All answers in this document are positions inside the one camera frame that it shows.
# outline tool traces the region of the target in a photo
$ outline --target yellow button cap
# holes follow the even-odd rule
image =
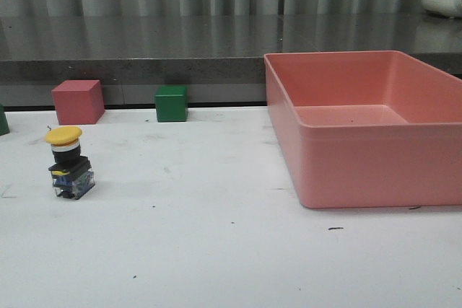
[[[82,129],[78,126],[61,126],[47,132],[45,141],[54,146],[64,146],[75,142],[82,135]]]

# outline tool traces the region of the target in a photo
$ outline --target green cube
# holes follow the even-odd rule
[[[185,122],[188,117],[187,88],[184,86],[161,86],[156,93],[158,122]]]
[[[3,105],[0,104],[0,136],[9,133],[8,122],[6,121]]]

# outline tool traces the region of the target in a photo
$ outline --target dark countertop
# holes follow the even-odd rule
[[[426,14],[3,17],[0,102],[52,105],[65,79],[100,79],[112,105],[153,103],[161,84],[192,102],[262,102],[265,53],[402,50],[462,74],[462,21]]]

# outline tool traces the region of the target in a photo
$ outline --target white tabletop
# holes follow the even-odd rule
[[[55,113],[7,117],[0,307],[462,307],[462,207],[303,208],[265,107],[107,111],[78,201],[51,187]]]

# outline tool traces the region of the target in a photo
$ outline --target pink tray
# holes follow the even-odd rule
[[[462,81],[396,51],[265,55],[302,205],[462,204]]]

